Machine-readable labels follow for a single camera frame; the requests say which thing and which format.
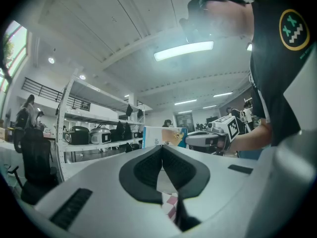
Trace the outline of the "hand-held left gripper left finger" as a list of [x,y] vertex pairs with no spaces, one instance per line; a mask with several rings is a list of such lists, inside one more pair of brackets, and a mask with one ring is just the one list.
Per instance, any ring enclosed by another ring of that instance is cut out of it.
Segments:
[[162,209],[161,147],[108,157],[46,194],[36,210],[80,238],[172,238],[181,233]]

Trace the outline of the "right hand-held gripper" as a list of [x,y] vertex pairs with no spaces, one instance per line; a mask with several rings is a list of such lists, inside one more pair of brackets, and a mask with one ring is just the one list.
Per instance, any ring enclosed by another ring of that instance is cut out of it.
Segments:
[[227,137],[231,143],[239,134],[239,127],[235,116],[224,116],[208,123],[208,131],[191,132],[185,138],[190,146],[217,146],[220,137]]

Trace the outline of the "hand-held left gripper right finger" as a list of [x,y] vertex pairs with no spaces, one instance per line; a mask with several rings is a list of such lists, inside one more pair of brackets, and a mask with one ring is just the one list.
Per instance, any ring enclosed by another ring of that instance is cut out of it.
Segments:
[[178,193],[177,212],[190,232],[245,232],[255,202],[242,195],[255,160],[162,147],[162,166]]

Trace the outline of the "blue illustrated booklet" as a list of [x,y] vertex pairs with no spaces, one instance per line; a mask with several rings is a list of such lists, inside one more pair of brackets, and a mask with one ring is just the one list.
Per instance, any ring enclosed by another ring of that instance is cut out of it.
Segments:
[[142,148],[172,145],[186,148],[187,128],[144,126]]

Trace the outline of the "person's right forearm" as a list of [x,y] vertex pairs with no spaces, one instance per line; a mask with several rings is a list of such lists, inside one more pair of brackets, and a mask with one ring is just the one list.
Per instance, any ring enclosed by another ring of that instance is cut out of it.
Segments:
[[261,124],[249,133],[238,135],[228,149],[229,153],[237,151],[252,151],[271,144],[272,126],[261,119]]

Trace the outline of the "person's right hand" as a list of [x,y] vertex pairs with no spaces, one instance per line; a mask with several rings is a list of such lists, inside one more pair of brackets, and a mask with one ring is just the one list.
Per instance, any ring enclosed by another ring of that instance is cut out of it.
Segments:
[[225,154],[235,154],[236,151],[234,149],[231,149],[231,142],[228,135],[222,135],[219,136],[217,139],[217,152],[225,155]]

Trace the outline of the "dark double door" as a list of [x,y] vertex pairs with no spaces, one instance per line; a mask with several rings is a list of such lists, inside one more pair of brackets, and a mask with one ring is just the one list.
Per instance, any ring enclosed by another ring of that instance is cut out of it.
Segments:
[[195,131],[192,112],[180,112],[175,115],[177,127],[187,128],[188,132]]

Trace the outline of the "pink white checkered tablecloth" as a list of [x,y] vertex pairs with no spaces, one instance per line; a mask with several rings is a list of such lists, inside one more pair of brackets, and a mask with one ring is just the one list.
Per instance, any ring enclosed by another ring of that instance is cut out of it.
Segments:
[[162,210],[165,215],[169,217],[171,221],[175,221],[177,204],[178,204],[178,194],[177,193],[164,193],[162,192]]

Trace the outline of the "group of black hanging bags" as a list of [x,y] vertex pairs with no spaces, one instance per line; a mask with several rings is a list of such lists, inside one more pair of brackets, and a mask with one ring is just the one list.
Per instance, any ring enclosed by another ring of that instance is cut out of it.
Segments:
[[[133,113],[133,109],[130,105],[128,105],[125,114],[128,117],[131,117],[132,113]],[[122,139],[122,140],[132,139],[132,135],[133,135],[130,125],[127,122],[125,124],[123,124],[120,121],[118,122],[118,124],[116,126],[116,134],[117,134],[117,136],[120,136],[120,139]]]

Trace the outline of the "silver kitchen appliance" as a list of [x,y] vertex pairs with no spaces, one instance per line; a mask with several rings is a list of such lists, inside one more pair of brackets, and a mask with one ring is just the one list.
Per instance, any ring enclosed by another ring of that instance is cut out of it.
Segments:
[[99,124],[96,128],[90,131],[90,143],[106,144],[111,142],[111,131],[106,128],[106,125]]

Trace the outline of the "white metal shelf rack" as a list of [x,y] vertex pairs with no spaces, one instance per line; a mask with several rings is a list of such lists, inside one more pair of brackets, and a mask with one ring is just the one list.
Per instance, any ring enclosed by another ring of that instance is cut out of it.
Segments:
[[[108,92],[105,92],[89,83],[77,77],[78,69],[75,69],[68,84],[66,85],[63,95],[60,100],[58,107],[58,114],[56,120],[56,134],[55,134],[55,145],[56,155],[58,160],[58,168],[60,171],[61,179],[63,181],[69,179],[77,172],[82,170],[86,164],[76,166],[74,164],[68,164],[66,162],[65,153],[77,153],[84,152],[87,154],[89,151],[98,149],[107,149],[113,147],[119,147],[121,145],[135,144],[141,141],[141,138],[132,138],[129,140],[120,140],[117,142],[108,142],[104,144],[77,144],[72,145],[63,139],[63,122],[67,119],[83,122],[83,123],[94,123],[94,124],[105,124],[105,125],[117,125],[119,122],[122,124],[128,123],[132,128],[137,128],[144,125],[145,116],[137,118],[139,107],[130,104]],[[92,113],[91,111],[84,111],[81,109],[71,109],[67,105],[69,95],[73,98],[79,99],[80,102],[89,102],[98,107],[98,114]],[[109,108],[110,110],[118,113],[124,112],[131,107],[132,116],[128,117],[127,120],[112,119],[106,116],[103,110],[100,108]]]

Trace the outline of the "black kitchen appliance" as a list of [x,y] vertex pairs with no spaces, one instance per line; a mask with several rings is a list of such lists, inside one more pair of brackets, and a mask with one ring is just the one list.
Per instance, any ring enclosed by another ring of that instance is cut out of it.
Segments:
[[73,126],[63,134],[63,138],[70,145],[88,145],[90,143],[90,131],[83,126]]

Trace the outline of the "person's black t-shirt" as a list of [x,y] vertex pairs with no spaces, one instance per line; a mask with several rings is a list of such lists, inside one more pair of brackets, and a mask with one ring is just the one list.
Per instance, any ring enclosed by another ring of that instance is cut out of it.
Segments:
[[271,125],[271,145],[300,130],[284,92],[317,44],[312,0],[254,0],[250,60],[253,112]]

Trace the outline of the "black office chair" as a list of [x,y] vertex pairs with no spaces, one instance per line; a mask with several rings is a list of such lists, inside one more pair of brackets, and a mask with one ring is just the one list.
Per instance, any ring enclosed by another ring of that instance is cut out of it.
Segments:
[[21,187],[22,201],[36,205],[49,191],[58,185],[57,169],[50,165],[51,143],[39,129],[16,128],[13,135],[14,149],[22,154],[25,183],[22,183],[18,165],[8,169]]

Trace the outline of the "black balcony railing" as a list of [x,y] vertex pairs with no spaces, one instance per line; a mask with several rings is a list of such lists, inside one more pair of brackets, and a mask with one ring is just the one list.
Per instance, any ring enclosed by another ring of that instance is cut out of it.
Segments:
[[[47,87],[45,85],[42,85],[30,78],[25,77],[22,90],[25,90],[27,92],[30,92],[34,94],[35,96],[43,97],[45,99],[48,99],[50,101],[54,101],[56,103],[60,103],[62,98],[62,92],[59,92],[57,90],[54,90],[50,87]],[[75,97],[72,97],[69,95],[66,104],[71,107],[71,109],[81,109],[84,111],[90,111],[91,103],[87,101],[82,101],[80,99],[77,99]]]

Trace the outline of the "large arched window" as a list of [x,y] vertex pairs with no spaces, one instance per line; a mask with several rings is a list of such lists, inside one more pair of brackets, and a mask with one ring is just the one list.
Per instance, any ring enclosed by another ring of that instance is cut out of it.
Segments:
[[9,76],[13,79],[20,64],[27,56],[28,30],[11,21],[4,34],[4,63]]

